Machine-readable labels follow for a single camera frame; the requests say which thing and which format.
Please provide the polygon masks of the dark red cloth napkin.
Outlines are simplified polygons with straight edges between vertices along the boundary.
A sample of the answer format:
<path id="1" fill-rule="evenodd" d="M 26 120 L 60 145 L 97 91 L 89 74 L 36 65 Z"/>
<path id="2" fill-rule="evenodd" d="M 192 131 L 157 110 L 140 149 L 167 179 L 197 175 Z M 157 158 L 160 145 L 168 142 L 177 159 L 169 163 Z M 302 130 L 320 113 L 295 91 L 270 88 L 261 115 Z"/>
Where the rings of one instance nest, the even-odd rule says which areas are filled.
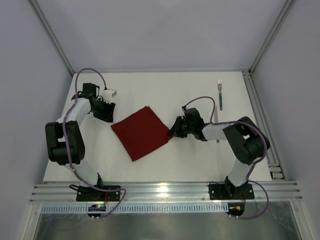
<path id="1" fill-rule="evenodd" d="M 169 128 L 145 106 L 111 126 L 132 162 L 164 146 L 172 139 Z"/>

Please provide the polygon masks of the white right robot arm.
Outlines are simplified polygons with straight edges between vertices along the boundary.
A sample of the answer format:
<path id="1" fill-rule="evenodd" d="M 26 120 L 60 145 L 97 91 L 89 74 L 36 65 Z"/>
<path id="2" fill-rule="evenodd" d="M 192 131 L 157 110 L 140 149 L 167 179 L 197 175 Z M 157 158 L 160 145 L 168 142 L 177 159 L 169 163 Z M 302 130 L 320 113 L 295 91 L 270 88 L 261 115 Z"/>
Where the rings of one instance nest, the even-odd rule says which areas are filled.
<path id="1" fill-rule="evenodd" d="M 235 162 L 224 183 L 209 183 L 209 197 L 211 200 L 255 198 L 249 176 L 266 156 L 270 142 L 249 117 L 231 122 L 205 123 L 196 108 L 185 109 L 184 115 L 176 118 L 167 135 L 177 138 L 193 135 L 202 142 L 226 140 L 235 155 Z"/>

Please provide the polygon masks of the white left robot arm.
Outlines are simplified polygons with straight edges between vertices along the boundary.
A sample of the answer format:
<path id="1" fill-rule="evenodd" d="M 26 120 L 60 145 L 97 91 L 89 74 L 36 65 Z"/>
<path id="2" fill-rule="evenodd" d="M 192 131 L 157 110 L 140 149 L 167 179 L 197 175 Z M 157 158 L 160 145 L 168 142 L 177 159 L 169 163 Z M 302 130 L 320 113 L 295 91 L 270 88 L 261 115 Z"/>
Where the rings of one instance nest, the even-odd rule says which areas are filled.
<path id="1" fill-rule="evenodd" d="M 77 90 L 71 98 L 71 107 L 65 115 L 55 122 L 45 125 L 45 137 L 48 158 L 69 169 L 81 186 L 102 190 L 103 180 L 93 170 L 85 158 L 86 147 L 80 125 L 89 114 L 106 123 L 114 121 L 116 104 L 113 102 L 117 91 L 100 87 L 93 83 L 84 83 L 82 90 Z"/>

